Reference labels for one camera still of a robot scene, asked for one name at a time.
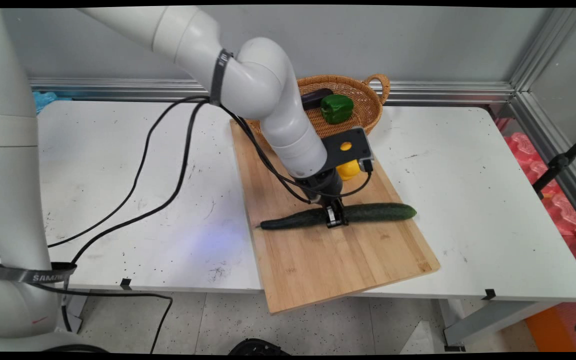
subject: cucumber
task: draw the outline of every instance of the cucumber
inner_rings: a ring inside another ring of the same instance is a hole
[[[396,202],[363,203],[346,206],[344,209],[348,223],[400,221],[411,219],[417,214],[412,206]],[[326,210],[318,208],[297,212],[285,218],[261,221],[259,226],[263,230],[295,229],[326,224],[326,220]]]
[[[352,98],[334,93],[321,100],[321,116],[330,125],[341,124],[353,114],[355,104]]]

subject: table surface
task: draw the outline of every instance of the table surface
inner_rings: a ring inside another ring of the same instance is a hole
[[[125,198],[146,134],[168,106],[55,101],[39,114],[41,200],[49,244],[76,234]],[[194,104],[169,112],[151,137],[132,198],[106,223],[50,249],[70,261],[102,230],[164,203],[176,186]],[[230,117],[205,105],[195,121],[177,198],[102,237],[78,261],[73,289],[259,292],[263,289],[233,150]],[[576,301],[576,260],[489,114],[477,107],[384,107],[368,136],[377,159],[437,256],[439,271],[359,296]]]

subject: tiled floor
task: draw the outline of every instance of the tiled floor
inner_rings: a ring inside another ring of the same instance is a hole
[[[345,297],[271,316],[263,294],[166,292],[174,303],[159,335],[158,354],[226,355],[246,338],[259,338],[291,355],[398,354],[420,321],[443,353],[439,303],[428,299]],[[79,334],[116,353],[148,353],[167,301],[89,297]],[[483,305],[464,301],[466,314]],[[521,321],[466,344],[469,353],[537,351]]]

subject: wooden cutting board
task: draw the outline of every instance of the wooden cutting board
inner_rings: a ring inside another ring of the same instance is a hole
[[[327,228],[325,224],[288,230],[262,230],[259,223],[312,209],[295,199],[268,171],[246,134],[230,121],[244,202],[251,228],[254,254],[271,314],[322,303],[363,292],[439,269],[439,262],[414,219],[351,223]],[[274,167],[288,172],[277,155],[265,148]],[[343,191],[366,180],[359,173],[343,183]],[[298,194],[301,190],[294,187]],[[370,182],[344,205],[400,203],[382,166],[375,160]]]

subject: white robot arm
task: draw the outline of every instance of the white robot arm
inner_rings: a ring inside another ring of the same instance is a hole
[[[236,57],[219,43],[218,23],[196,6],[80,9],[167,57],[239,116],[259,119],[266,140],[294,178],[317,174],[327,151],[302,107],[286,53],[254,38]],[[0,261],[50,271],[39,188],[34,100],[0,12]],[[53,332],[59,298],[23,282],[0,280],[0,350],[42,350],[83,341]]]
[[[215,79],[215,63],[224,49],[220,27],[198,7],[80,10],[177,64],[234,114],[260,120],[263,136],[291,176],[307,178],[326,162],[326,149],[304,112],[293,66],[271,39],[246,41],[229,59],[222,79]]]

